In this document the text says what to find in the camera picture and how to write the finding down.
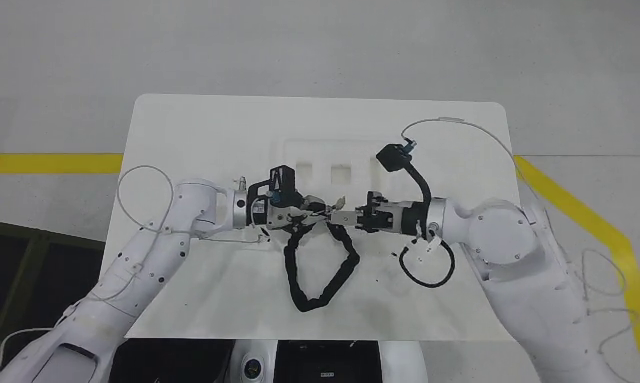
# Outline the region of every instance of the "black object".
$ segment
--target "black object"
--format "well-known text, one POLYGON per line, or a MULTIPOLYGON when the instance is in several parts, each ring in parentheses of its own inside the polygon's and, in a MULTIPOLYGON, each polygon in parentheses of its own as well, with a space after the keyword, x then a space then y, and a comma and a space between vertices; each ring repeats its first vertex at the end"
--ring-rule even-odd
POLYGON ((413 150, 413 143, 409 141, 409 145, 387 144, 376 154, 376 158, 387 172, 396 172, 400 169, 407 171, 409 176, 418 184, 422 192, 422 201, 429 207, 431 203, 431 189, 424 177, 411 164, 413 157, 409 154, 413 150))
POLYGON ((362 215, 358 216, 356 229, 364 230, 367 233, 375 233, 380 229, 390 229, 393 227, 393 214, 390 212, 378 211, 376 208, 380 204, 389 202, 377 191, 367 192, 367 204, 356 208, 362 215))
POLYGON ((269 171, 269 203, 274 207, 300 208, 302 195, 296 190, 296 171, 287 165, 277 166, 269 171))
POLYGON ((262 364, 255 358, 252 358, 244 364, 243 373, 247 379, 257 379, 262 372, 262 364))
POLYGON ((382 383, 375 341, 278 341, 274 383, 382 383))
POLYGON ((210 383, 226 374, 233 340, 129 339, 116 351, 110 383, 210 383))
POLYGON ((396 172, 411 164, 413 157, 402 144, 387 144, 376 154, 376 158, 387 172, 396 172))
POLYGON ((269 206, 277 208, 300 208, 304 198, 296 190, 296 171, 287 165, 277 166, 269 171, 269 180, 254 183, 247 191, 246 209, 247 225, 265 225, 269 206), (266 187, 270 196, 258 194, 258 190, 266 187), (262 202, 262 212, 252 212, 252 208, 262 202))
POLYGON ((360 262, 360 256, 353 247, 351 237, 349 237, 344 226, 327 222, 327 227, 333 238, 342 243, 349 255, 347 255, 347 259, 342 262, 335 276, 329 281, 318 298, 308 299, 300 288, 298 284, 298 266, 296 264, 296 250, 300 245, 300 239, 313 229, 313 225, 299 225, 294 227, 291 237, 284 247, 284 266, 287 271, 289 291, 291 292, 293 303, 300 312, 308 312, 329 304, 329 301, 331 301, 333 296, 340 290, 340 287, 349 279, 349 276, 351 276, 351 273, 353 273, 360 262))
MULTIPOLYGON (((413 239, 411 240, 411 243, 416 244, 417 241, 418 239, 413 239)), ((455 256, 453 255, 453 251, 451 250, 451 247, 449 247, 449 245, 444 240, 440 243, 440 245, 444 247, 444 249, 447 251, 447 254, 449 254, 449 259, 451 260, 451 263, 449 264, 449 271, 447 272, 447 275, 444 277, 444 279, 440 280, 437 283, 426 283, 426 282, 423 282, 422 280, 419 280, 415 276, 413 276, 411 272, 409 272, 409 269, 407 269, 407 266, 404 264, 404 256, 407 255, 407 252, 409 252, 408 246, 405 246, 402 249, 402 252, 400 253, 399 261, 400 261, 400 267, 402 268, 402 271, 407 276, 409 276, 409 279, 413 280, 414 283, 417 283, 422 287, 435 289, 444 285, 446 282, 449 281, 449 279, 451 279, 451 276, 453 275, 453 271, 456 269, 456 259, 455 259, 455 256)))

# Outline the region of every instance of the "white cable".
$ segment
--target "white cable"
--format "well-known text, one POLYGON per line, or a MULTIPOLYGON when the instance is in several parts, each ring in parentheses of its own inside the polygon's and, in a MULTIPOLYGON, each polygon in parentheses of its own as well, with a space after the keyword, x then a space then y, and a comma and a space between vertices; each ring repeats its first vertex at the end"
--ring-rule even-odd
POLYGON ((232 240, 232 239, 200 239, 203 241, 216 241, 216 242, 220 242, 220 243, 244 243, 244 244, 255 244, 255 243, 261 243, 262 242, 262 238, 264 236, 259 234, 258 238, 253 240, 253 241, 249 241, 249 240, 232 240))
MULTIPOLYGON (((531 187, 531 185, 529 184, 529 182, 527 181, 526 177, 524 176, 524 173, 522 173, 522 171, 520 170, 520 167, 518 166, 518 163, 516 162, 515 157, 513 156, 513 153, 509 150, 509 148, 507 148, 507 146, 493 133, 491 133, 490 131, 488 131, 487 129, 485 129, 484 127, 477 125, 475 123, 471 123, 471 122, 467 122, 464 119, 460 119, 460 118, 449 118, 449 117, 440 117, 440 118, 427 118, 427 119, 420 119, 418 121, 415 121, 413 123, 408 124, 404 129, 402 129, 402 132, 400 133, 400 136, 402 136, 403 139, 415 143, 414 140, 411 140, 410 138, 408 138, 407 136, 405 136, 405 132, 415 126, 418 125, 420 123, 425 123, 425 122, 448 122, 448 123, 458 123, 460 125, 467 125, 467 126, 471 126, 474 127, 476 129, 481 130, 482 132, 486 133, 487 135, 489 135, 494 141, 496 141, 498 144, 500 144, 500 146, 502 147, 502 149, 505 150, 505 152, 507 154, 509 154, 509 157, 511 158, 511 162, 513 162, 513 165, 516 168, 516 171, 518 173, 518 175, 520 175, 520 178, 522 179, 522 181, 524 182, 524 184, 529 188, 529 191, 531 191, 531 194, 533 194, 533 196, 536 198, 536 200, 538 201, 538 204, 541 206, 542 210, 544 211, 547 220, 549 221, 549 229, 551 230, 551 233, 553 234, 554 237, 556 237, 555 232, 553 231, 553 225, 551 224, 551 218, 549 217, 549 212, 547 211, 547 207, 544 205, 544 202, 540 199, 540 197, 538 196, 538 194, 535 192, 535 190, 533 190, 533 188, 531 187)), ((571 260, 569 259, 569 255, 567 253, 567 251, 564 249, 564 247, 556 240, 556 243, 558 244, 558 247, 560 248, 560 250, 562 251, 562 253, 564 254, 564 257, 567 261, 568 264, 571 263, 571 260)), ((594 249, 591 248, 586 248, 584 250, 582 250, 582 276, 578 275, 576 273, 576 277, 578 277, 578 279, 580 279, 580 281, 582 282, 582 286, 583 286, 583 290, 584 290, 584 301, 587 304, 587 315, 593 315, 593 314, 597 314, 597 313, 613 313, 613 312, 626 312, 629 314, 629 316, 633 316, 634 319, 632 322, 629 323, 629 325, 627 325, 624 329, 621 329, 619 331, 617 331, 616 333, 608 336, 607 338, 605 338, 604 340, 602 340, 600 342, 600 344, 598 345, 598 352, 600 354, 603 355, 603 359, 605 364, 607 365, 607 367, 609 368, 609 370, 620 380, 622 380, 625 383, 635 383, 633 381, 627 380, 624 377, 620 376, 620 374, 618 372, 616 372, 613 367, 609 364, 609 361, 607 361, 607 359, 604 357, 604 351, 603 351, 603 347, 606 343, 608 343, 609 341, 613 340, 614 338, 628 332, 629 330, 633 329, 633 327, 638 323, 640 316, 637 314, 637 312, 635 312, 632 309, 628 309, 628 308, 603 308, 603 309, 596 309, 596 310, 591 310, 589 308, 589 294, 588 294, 588 290, 587 289, 591 289, 593 291, 595 291, 596 293, 600 293, 602 295, 606 295, 606 296, 619 296, 624 294, 624 292, 627 289, 627 279, 624 276, 624 273, 622 273, 622 270, 618 267, 618 265, 616 265, 609 257, 607 257, 606 255, 600 253, 599 251, 596 251, 594 249), (586 277, 586 270, 585 270, 585 255, 587 252, 594 252, 597 255, 601 256, 602 258, 604 258, 607 262, 609 262, 609 264, 611 264, 611 266, 613 266, 615 268, 615 270, 618 272, 621 281, 622 281, 622 288, 619 292, 615 292, 615 293, 611 293, 611 292, 607 292, 601 289, 598 289, 594 286, 592 286, 591 284, 589 284, 587 282, 587 277, 586 277)))
POLYGON ((611 371, 611 373, 613 373, 618 379, 622 380, 625 383, 635 383, 631 380, 628 380, 624 377, 622 377, 612 366, 611 364, 609 364, 609 361, 607 360, 607 358, 605 357, 604 354, 604 345, 607 344, 609 341, 615 339, 616 337, 632 330, 634 328, 634 326, 638 323, 638 313, 632 309, 629 308, 600 308, 600 309, 591 309, 589 307, 589 290, 591 289, 593 291, 595 291, 596 293, 602 294, 604 296, 608 296, 608 297, 618 297, 622 294, 624 294, 624 292, 627 290, 627 279, 624 276, 624 273, 622 273, 622 270, 620 270, 620 268, 618 267, 618 265, 615 264, 615 262, 613 262, 609 257, 607 257, 606 255, 602 254, 599 251, 596 251, 592 248, 585 248, 584 250, 582 250, 582 254, 581 254, 581 258, 582 258, 582 270, 581 273, 582 275, 577 275, 578 279, 580 279, 580 281, 582 282, 582 288, 584 290, 584 300, 587 304, 587 316, 591 316, 591 315, 595 315, 598 313, 615 313, 615 312, 624 312, 629 314, 630 319, 632 318, 632 320, 629 322, 629 324, 624 327, 623 329, 618 330, 617 332, 607 336, 605 339, 603 339, 602 341, 600 341, 600 344, 598 344, 598 353, 602 355, 602 358, 604 359, 604 363, 607 365, 607 368, 609 368, 609 370, 611 371), (622 287, 618 292, 612 293, 612 292, 608 292, 602 289, 599 289, 597 287, 594 287, 592 285, 590 285, 589 283, 587 283, 587 275, 586 275, 586 254, 587 253, 594 253, 602 258, 604 258, 615 270, 616 272, 618 272, 618 275, 620 276, 620 279, 622 281, 622 287))
MULTIPOLYGON (((160 169, 160 168, 158 168, 156 166, 146 165, 146 164, 134 166, 133 168, 131 168, 131 169, 127 170, 125 173, 123 173, 122 176, 120 176, 120 179, 118 179, 118 186, 116 188, 116 200, 118 201, 118 205, 120 206, 120 209, 125 214, 125 216, 127 218, 129 218, 129 220, 131 220, 133 223, 135 223, 136 225, 138 225, 142 229, 154 232, 155 236, 153 237, 153 241, 151 242, 151 245, 149 246, 149 249, 145 253, 145 255, 142 258, 142 260, 139 262, 139 266, 140 267, 138 268, 138 270, 136 272, 131 274, 131 277, 129 278, 127 283, 120 290, 118 290, 115 294, 109 295, 107 297, 99 297, 96 293, 93 292, 93 290, 91 290, 89 292, 89 294, 93 295, 93 297, 95 297, 95 298, 89 297, 87 295, 87 297, 85 297, 86 299, 93 300, 93 301, 96 301, 96 300, 97 301, 108 301, 108 300, 111 300, 113 298, 116 298, 117 296, 122 294, 127 289, 127 287, 129 287, 129 285, 131 284, 133 279, 136 277, 138 272, 144 268, 144 262, 147 260, 147 257, 151 253, 151 250, 153 249, 153 247, 156 245, 156 242, 158 241, 158 238, 160 237, 160 234, 164 231, 163 230, 164 222, 167 220, 167 216, 169 216, 169 212, 171 211, 171 205, 173 204, 174 197, 175 197, 175 190, 173 188, 173 183, 171 182, 171 178, 162 169, 160 169), (127 209, 125 208, 124 204, 122 203, 122 198, 120 196, 120 187, 122 186, 122 181, 124 180, 125 177, 127 177, 127 175, 129 173, 131 173, 131 172, 133 172, 135 170, 138 170, 138 169, 152 169, 152 170, 155 170, 156 172, 159 172, 165 178, 165 180, 167 181, 167 184, 169 185, 169 190, 171 191, 171 197, 169 198, 169 204, 167 205, 167 209, 165 210, 164 214, 162 215, 162 219, 160 220, 160 226, 158 227, 158 229, 150 228, 150 227, 146 226, 145 224, 138 222, 136 220, 136 218, 134 218, 129 213, 129 211, 127 211, 127 209)), ((177 230, 172 230, 169 233, 187 233, 187 234, 191 234, 191 232, 188 232, 188 231, 177 231, 177 230)))
POLYGON ((2 343, 0 343, 0 367, 2 367, 2 360, 4 359, 4 347, 7 344, 7 341, 9 341, 10 338, 12 338, 13 336, 17 336, 19 334, 22 334, 22 333, 27 333, 27 332, 48 332, 51 329, 52 328, 50 328, 50 327, 35 327, 35 328, 32 328, 32 329, 22 329, 22 330, 15 331, 15 332, 11 333, 10 335, 8 335, 7 337, 5 337, 4 340, 2 340, 2 343))
POLYGON ((256 205, 256 202, 258 200, 262 200, 262 198, 256 196, 256 198, 254 198, 253 201, 251 201, 251 209, 249 210, 249 212, 251 213, 251 227, 253 228, 256 227, 256 221, 253 219, 253 206, 256 205))

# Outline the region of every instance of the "black panel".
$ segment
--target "black panel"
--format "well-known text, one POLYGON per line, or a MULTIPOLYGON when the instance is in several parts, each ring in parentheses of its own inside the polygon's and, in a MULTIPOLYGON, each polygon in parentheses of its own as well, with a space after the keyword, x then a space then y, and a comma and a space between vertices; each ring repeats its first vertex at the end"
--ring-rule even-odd
POLYGON ((279 341, 274 383, 382 383, 375 341, 279 341))
POLYGON ((223 372, 233 340, 131 339, 120 346, 111 383, 211 383, 223 372))
POLYGON ((51 243, 22 328, 53 326, 96 284, 101 262, 102 251, 51 243))
POLYGON ((28 239, 0 236, 0 309, 7 300, 13 278, 28 244, 28 239))

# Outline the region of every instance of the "floor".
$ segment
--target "floor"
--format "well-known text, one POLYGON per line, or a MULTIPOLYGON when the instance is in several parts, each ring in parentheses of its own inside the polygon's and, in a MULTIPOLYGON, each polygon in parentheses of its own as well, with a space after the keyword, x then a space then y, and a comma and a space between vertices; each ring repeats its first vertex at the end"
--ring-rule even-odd
MULTIPOLYGON (((148 92, 496 101, 514 152, 627 235, 639 257, 639 4, 0 0, 0 152, 122 152, 133 102, 148 92)), ((104 239, 115 182, 0 175, 0 215, 104 239)), ((551 217, 572 258, 607 251, 551 217)), ((615 286, 606 265, 593 265, 615 286)), ((624 323, 598 318, 601 337, 624 323)), ((630 335, 609 347, 621 373, 640 376, 630 335)), ((424 351, 433 382, 537 381, 517 345, 424 351)))

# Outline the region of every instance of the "black cable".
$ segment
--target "black cable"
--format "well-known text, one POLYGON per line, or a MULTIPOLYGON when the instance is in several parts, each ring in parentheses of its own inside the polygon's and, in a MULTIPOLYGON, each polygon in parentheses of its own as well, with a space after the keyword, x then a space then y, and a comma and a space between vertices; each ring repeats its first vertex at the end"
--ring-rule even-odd
POLYGON ((322 290, 322 294, 318 298, 307 298, 298 284, 298 266, 296 265, 296 250, 300 245, 302 237, 309 233, 313 225, 298 226, 298 230, 291 234, 287 245, 284 247, 284 266, 287 272, 287 280, 289 281, 289 292, 293 304, 300 312, 308 312, 316 308, 321 308, 329 304, 334 295, 340 290, 342 285, 349 279, 354 269, 360 262, 360 256, 353 247, 351 237, 347 233, 344 226, 334 225, 327 222, 327 228, 334 239, 341 242, 347 251, 347 258, 342 262, 335 276, 331 278, 327 286, 322 290))
POLYGON ((429 188, 429 184, 410 162, 404 166, 404 170, 406 170, 409 176, 418 183, 420 191, 422 192, 422 201, 428 207, 429 204, 431 204, 431 189, 429 188))
POLYGON ((446 282, 449 281, 449 279, 451 279, 451 276, 453 275, 453 271, 456 269, 456 258, 453 255, 453 251, 451 250, 451 247, 449 247, 449 245, 443 240, 442 242, 440 242, 440 245, 442 247, 444 247, 444 249, 447 251, 447 253, 449 254, 449 259, 451 260, 451 264, 449 265, 449 272, 447 272, 447 275, 444 277, 444 279, 442 279, 441 281, 437 282, 437 283, 425 283, 419 279, 417 279, 415 276, 413 276, 411 274, 411 272, 409 272, 409 269, 407 269, 407 266, 404 264, 404 256, 407 255, 407 253, 409 252, 409 247, 405 246, 402 249, 402 252, 400 253, 400 267, 402 268, 403 272, 409 276, 409 279, 413 280, 416 284, 419 284, 422 287, 427 287, 429 289, 435 289, 438 288, 442 285, 444 285, 446 282))

